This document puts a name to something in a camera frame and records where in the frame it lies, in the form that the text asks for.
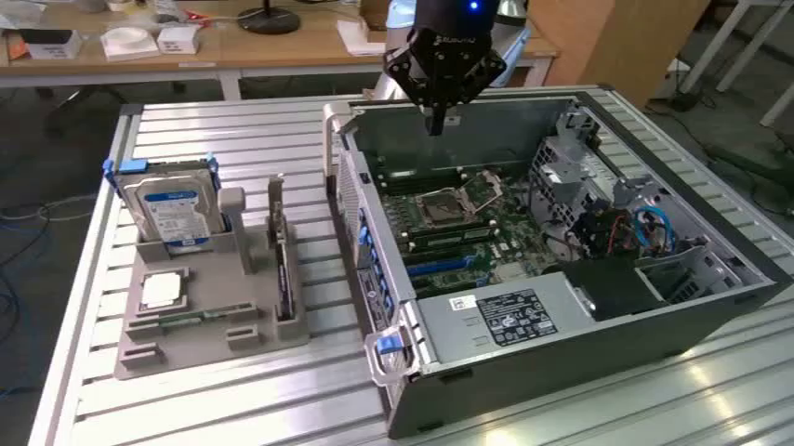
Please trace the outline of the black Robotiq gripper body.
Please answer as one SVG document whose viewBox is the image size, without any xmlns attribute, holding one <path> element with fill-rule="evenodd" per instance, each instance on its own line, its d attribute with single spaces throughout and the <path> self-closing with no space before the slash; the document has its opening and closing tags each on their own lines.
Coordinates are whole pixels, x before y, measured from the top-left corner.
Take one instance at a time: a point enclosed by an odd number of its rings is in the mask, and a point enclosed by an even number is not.
<svg viewBox="0 0 794 446">
<path fill-rule="evenodd" d="M 490 47 L 492 30 L 500 3 L 497 1 L 419 1 L 415 4 L 414 27 L 434 31 L 433 65 L 427 74 L 437 91 L 437 64 L 456 50 Z"/>
</svg>

